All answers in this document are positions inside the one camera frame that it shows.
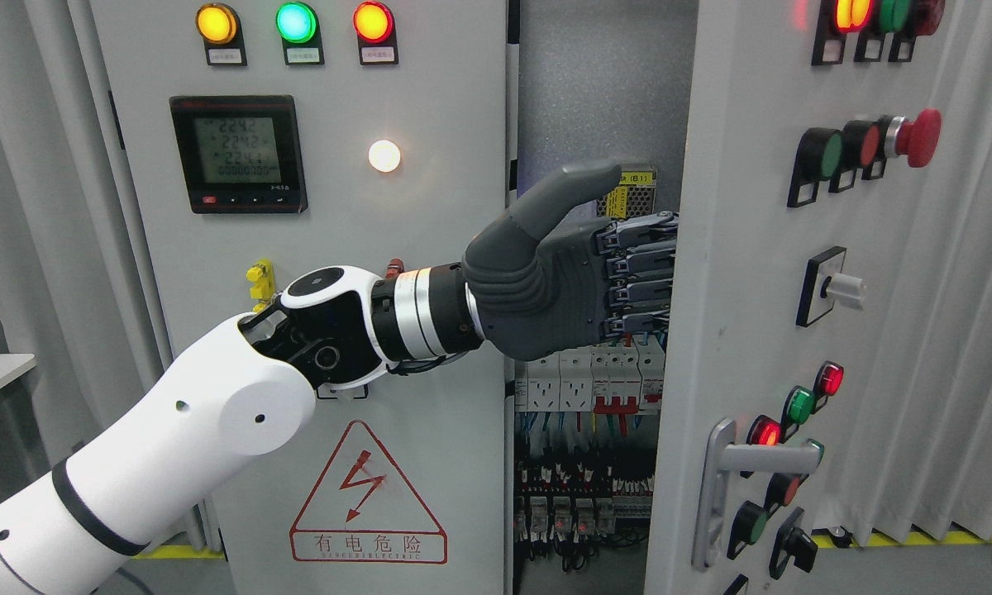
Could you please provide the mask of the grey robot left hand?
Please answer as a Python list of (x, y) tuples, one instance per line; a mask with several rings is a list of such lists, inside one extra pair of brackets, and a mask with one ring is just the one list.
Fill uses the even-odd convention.
[(561, 166), (470, 242), (467, 286), (500, 353), (537, 360), (667, 327), (678, 215), (565, 222), (621, 174), (612, 159)]

